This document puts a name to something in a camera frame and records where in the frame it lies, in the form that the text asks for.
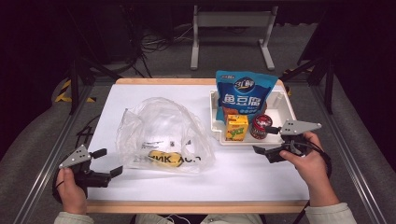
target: white tray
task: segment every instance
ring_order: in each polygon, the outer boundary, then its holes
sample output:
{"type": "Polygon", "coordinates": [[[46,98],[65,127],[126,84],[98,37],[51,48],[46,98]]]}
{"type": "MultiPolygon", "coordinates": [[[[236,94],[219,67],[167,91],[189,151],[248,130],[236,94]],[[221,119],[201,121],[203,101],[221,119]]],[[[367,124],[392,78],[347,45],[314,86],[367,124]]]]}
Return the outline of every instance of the white tray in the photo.
{"type": "MultiPolygon", "coordinates": [[[[214,137],[224,146],[263,146],[266,148],[280,147],[282,139],[280,134],[267,134],[262,139],[256,139],[250,135],[250,125],[242,142],[225,140],[225,124],[221,120],[216,120],[218,111],[219,94],[217,91],[210,91],[210,128],[214,137]]],[[[267,98],[267,110],[265,114],[273,121],[273,127],[281,127],[287,119],[296,119],[291,107],[289,97],[282,86],[275,85],[267,98]]]]}

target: table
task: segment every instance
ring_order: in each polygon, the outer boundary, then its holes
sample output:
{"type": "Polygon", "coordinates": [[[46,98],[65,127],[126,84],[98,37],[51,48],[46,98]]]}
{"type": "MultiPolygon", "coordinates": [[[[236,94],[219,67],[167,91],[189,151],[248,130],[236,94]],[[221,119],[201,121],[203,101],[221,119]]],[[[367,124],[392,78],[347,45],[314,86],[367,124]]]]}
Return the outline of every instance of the table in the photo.
{"type": "MultiPolygon", "coordinates": [[[[115,137],[123,111],[162,96],[186,106],[210,130],[209,91],[214,78],[123,78],[113,85],[88,148],[107,148],[92,161],[97,172],[118,167],[115,137]],[[190,94],[194,93],[193,103],[190,94]]],[[[308,200],[305,182],[288,162],[270,164],[252,147],[225,147],[214,138],[217,161],[198,175],[124,169],[108,188],[89,188],[89,213],[299,213],[308,200]]]]}

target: sleeve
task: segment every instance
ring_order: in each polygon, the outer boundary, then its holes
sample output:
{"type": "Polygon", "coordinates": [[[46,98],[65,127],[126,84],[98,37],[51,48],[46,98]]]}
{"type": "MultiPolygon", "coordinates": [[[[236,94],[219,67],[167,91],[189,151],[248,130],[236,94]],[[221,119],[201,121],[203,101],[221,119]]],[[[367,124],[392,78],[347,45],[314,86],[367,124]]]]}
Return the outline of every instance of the sleeve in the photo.
{"type": "Polygon", "coordinates": [[[324,207],[307,207],[305,213],[311,224],[356,224],[356,220],[346,203],[324,207]]]}
{"type": "Polygon", "coordinates": [[[93,224],[93,219],[88,216],[60,212],[54,224],[93,224]]]}

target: yellow box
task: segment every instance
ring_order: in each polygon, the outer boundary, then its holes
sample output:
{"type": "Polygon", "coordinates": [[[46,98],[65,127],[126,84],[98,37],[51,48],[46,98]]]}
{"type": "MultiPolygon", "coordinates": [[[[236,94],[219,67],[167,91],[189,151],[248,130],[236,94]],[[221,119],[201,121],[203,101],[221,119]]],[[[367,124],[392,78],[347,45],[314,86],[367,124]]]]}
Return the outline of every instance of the yellow box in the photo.
{"type": "Polygon", "coordinates": [[[227,141],[243,141],[248,131],[247,115],[228,115],[225,139],[227,141]]]}

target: snack package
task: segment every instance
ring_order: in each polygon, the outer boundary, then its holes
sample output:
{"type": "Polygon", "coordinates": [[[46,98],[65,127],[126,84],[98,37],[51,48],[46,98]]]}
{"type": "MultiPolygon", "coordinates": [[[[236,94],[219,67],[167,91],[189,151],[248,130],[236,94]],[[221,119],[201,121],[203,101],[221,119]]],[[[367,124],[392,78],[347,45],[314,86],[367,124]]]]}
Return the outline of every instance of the snack package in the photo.
{"type": "Polygon", "coordinates": [[[248,121],[260,114],[277,82],[276,76],[253,72],[218,71],[219,101],[217,120],[226,123],[228,115],[247,115],[248,121]]]}

